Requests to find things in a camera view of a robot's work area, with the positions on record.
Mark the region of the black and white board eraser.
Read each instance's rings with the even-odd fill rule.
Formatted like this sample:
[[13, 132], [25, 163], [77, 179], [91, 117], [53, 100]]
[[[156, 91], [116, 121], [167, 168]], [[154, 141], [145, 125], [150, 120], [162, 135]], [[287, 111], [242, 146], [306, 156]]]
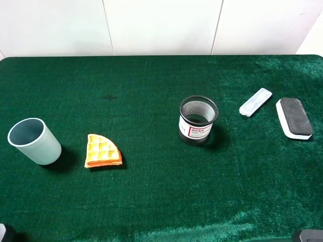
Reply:
[[283, 97], [276, 103], [278, 118], [286, 137], [309, 140], [313, 135], [306, 111], [297, 98]]

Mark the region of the black mesh pen holder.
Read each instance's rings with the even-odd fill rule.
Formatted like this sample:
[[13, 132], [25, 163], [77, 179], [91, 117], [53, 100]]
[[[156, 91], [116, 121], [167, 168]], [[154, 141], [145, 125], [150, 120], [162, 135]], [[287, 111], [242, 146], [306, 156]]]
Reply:
[[208, 97], [192, 95], [182, 100], [179, 114], [179, 137], [187, 145], [200, 146], [208, 140], [219, 108]]

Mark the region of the orange waffle slice toy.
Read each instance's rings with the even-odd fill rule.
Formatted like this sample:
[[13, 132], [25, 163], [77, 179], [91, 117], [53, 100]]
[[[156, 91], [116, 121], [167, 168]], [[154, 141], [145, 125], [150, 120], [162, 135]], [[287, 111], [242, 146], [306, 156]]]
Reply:
[[85, 168], [123, 164], [121, 152], [111, 140], [97, 134], [87, 138]]

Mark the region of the green velvet tablecloth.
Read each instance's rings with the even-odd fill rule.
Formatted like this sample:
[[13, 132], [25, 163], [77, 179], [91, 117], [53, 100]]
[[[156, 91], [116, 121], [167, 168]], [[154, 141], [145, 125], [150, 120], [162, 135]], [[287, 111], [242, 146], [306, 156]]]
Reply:
[[[272, 96], [251, 116], [239, 108]], [[179, 137], [192, 95], [219, 108], [208, 140]], [[276, 103], [301, 101], [309, 140], [285, 136]], [[8, 142], [27, 118], [62, 147], [38, 165]], [[122, 165], [85, 168], [87, 136]], [[318, 55], [11, 57], [1, 61], [1, 223], [18, 241], [254, 241], [322, 229]]]

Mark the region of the white translucent plastic case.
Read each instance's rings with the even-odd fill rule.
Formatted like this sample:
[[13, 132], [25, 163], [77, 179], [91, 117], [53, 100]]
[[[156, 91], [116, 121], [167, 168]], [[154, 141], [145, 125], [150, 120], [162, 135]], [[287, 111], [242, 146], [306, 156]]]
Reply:
[[271, 96], [271, 91], [260, 88], [239, 108], [239, 113], [246, 117], [251, 117]]

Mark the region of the grey-blue plastic cup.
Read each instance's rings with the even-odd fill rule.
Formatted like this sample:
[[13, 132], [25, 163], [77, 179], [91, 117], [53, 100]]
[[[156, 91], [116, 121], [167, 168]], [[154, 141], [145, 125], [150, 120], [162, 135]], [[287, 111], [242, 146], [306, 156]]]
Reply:
[[56, 137], [39, 118], [16, 123], [8, 133], [8, 142], [38, 165], [54, 163], [62, 152]]

